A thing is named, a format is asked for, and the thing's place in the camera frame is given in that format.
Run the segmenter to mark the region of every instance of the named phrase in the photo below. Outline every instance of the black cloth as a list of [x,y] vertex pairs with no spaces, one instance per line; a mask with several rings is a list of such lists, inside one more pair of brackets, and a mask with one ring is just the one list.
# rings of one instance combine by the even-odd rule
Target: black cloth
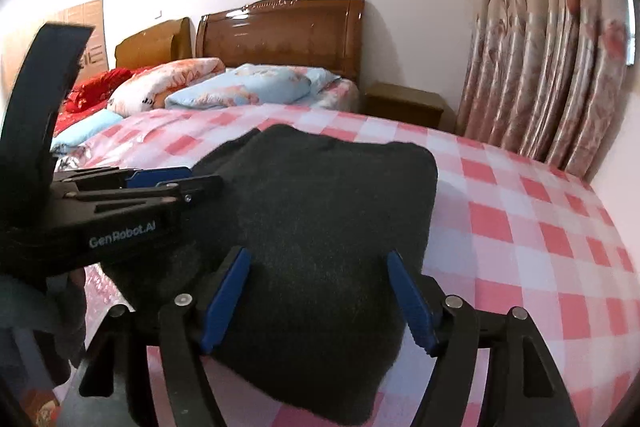
[[195,248],[105,272],[134,307],[156,307],[192,290],[233,245],[247,247],[252,269],[215,358],[277,400],[366,422],[404,330],[383,257],[396,249],[422,267],[433,155],[275,125],[224,144],[193,172],[225,181],[220,198],[185,215]]

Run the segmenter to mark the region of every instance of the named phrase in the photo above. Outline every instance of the blue gripper pad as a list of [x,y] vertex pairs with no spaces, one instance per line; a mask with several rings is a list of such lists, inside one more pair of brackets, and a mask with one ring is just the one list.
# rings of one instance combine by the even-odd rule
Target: blue gripper pad
[[244,282],[251,266],[251,254],[246,248],[242,248],[236,260],[226,272],[226,276],[220,285],[220,289],[213,297],[207,308],[206,318],[200,349],[209,354],[214,347],[219,346],[225,337],[226,328],[231,322],[231,317],[238,304]]
[[418,286],[407,272],[402,258],[396,250],[386,255],[386,268],[389,272],[391,287],[394,289],[396,299],[402,310],[402,316],[406,321],[414,342],[427,353],[437,344],[434,331],[433,315],[427,303],[422,298]]
[[191,178],[193,173],[188,167],[171,167],[168,169],[145,169],[134,172],[127,179],[127,188],[155,187],[159,183]]

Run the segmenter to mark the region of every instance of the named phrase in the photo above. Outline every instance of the curtain fold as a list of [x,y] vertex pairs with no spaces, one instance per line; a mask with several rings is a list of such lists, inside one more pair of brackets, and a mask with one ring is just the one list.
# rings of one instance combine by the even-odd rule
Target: curtain fold
[[584,176],[626,71],[626,0],[479,0],[460,135]]

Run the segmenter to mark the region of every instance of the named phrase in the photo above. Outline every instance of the headboard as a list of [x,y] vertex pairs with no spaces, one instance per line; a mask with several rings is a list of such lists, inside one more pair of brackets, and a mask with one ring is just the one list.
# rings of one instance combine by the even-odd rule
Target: headboard
[[191,57],[191,27],[188,17],[151,26],[127,37],[116,46],[116,67],[130,70]]
[[204,15],[196,57],[313,66],[358,81],[364,0],[262,0]]

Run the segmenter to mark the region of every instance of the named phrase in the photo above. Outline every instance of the wooden nightstand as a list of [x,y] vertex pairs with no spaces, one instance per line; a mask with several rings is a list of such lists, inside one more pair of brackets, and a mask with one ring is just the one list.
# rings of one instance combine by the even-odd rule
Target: wooden nightstand
[[413,123],[437,129],[446,107],[444,99],[434,92],[383,84],[370,86],[364,95],[364,113],[387,120]]

